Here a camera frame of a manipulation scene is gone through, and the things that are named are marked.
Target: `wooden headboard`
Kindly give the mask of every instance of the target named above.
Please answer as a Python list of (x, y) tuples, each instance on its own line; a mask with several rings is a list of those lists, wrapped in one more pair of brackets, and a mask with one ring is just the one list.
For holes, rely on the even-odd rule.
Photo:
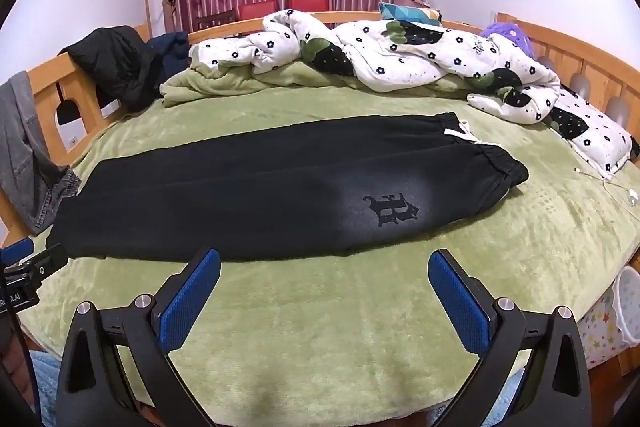
[[(313, 15), (324, 23), (380, 20), (378, 12), (316, 12)], [(558, 74), (564, 83), (568, 84), (574, 73), (582, 72), (585, 74), (591, 81), (590, 102), (597, 108), (604, 110), (610, 99), (616, 96), (622, 97), (630, 108), (627, 129), (635, 136), (640, 136), (640, 71), (591, 44), (549, 28), (519, 21), (515, 17), (503, 13), (498, 14), (497, 20), (517, 22), (531, 39), (536, 53), (539, 56), (548, 57), (555, 63)], [(443, 21), (443, 26), (475, 34), (481, 31), (480, 28), (457, 22)], [(226, 37), (260, 29), (262, 29), (262, 19), (251, 19), (194, 32), (189, 35), (189, 41), (191, 44), (195, 44), (205, 39)], [(145, 41), (148, 40), (148, 26), (146, 24), (137, 26), (136, 30)], [(60, 165), (67, 165), (76, 160), (100, 131), (121, 118), (124, 113), (124, 108), (121, 108), (107, 118), (102, 117), (95, 95), (94, 83), (67, 54), (52, 58), (28, 73), (36, 101), (36, 111), (49, 147), (49, 154), (52, 160)], [(60, 86), (64, 100), (74, 100), (78, 105), (82, 123), (87, 131), (87, 136), (68, 151), (55, 124), (55, 113), (61, 103), (58, 86)], [(8, 236), (3, 242), (4, 245), (10, 245), (27, 236), (26, 227), (2, 190), (0, 190), (0, 218), (9, 229)]]

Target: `red chair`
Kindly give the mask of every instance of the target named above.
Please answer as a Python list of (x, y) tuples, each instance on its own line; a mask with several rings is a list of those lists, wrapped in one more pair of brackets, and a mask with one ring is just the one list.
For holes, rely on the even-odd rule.
[(238, 5), (238, 19), (241, 21), (258, 19), (274, 12), (276, 12), (276, 1), (274, 0)]
[(329, 0), (289, 0), (289, 8), (301, 12), (328, 12)]

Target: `gray pants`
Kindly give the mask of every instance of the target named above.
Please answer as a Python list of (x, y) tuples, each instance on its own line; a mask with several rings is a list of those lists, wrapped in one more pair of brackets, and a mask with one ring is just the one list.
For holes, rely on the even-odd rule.
[(31, 83), (22, 71), (0, 84), (0, 187), (31, 233), (46, 229), (79, 178), (49, 159)]

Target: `metal screw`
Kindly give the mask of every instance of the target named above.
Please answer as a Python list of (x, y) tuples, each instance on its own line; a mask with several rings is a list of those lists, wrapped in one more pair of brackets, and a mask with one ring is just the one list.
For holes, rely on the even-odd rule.
[(507, 297), (501, 297), (500, 299), (498, 299), (498, 306), (500, 306), (500, 308), (506, 312), (510, 312), (516, 307), (513, 301), (511, 299), (508, 299)]
[(564, 319), (570, 319), (572, 315), (571, 310), (566, 306), (560, 306), (558, 308), (558, 313)]
[(84, 301), (78, 304), (77, 311), (79, 314), (84, 315), (90, 309), (91, 309), (91, 302)]
[(136, 308), (146, 308), (151, 304), (151, 297), (147, 294), (138, 295), (135, 300)]

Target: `purple plush object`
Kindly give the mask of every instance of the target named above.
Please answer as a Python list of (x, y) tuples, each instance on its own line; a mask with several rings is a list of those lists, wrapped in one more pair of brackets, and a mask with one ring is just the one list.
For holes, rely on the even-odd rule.
[(534, 58), (531, 42), (527, 35), (520, 29), (517, 24), (512, 22), (494, 22), (480, 33), (481, 37), (487, 38), (492, 33), (497, 33), (503, 37), (507, 37), (511, 42), (517, 45), (524, 54), (529, 58)]

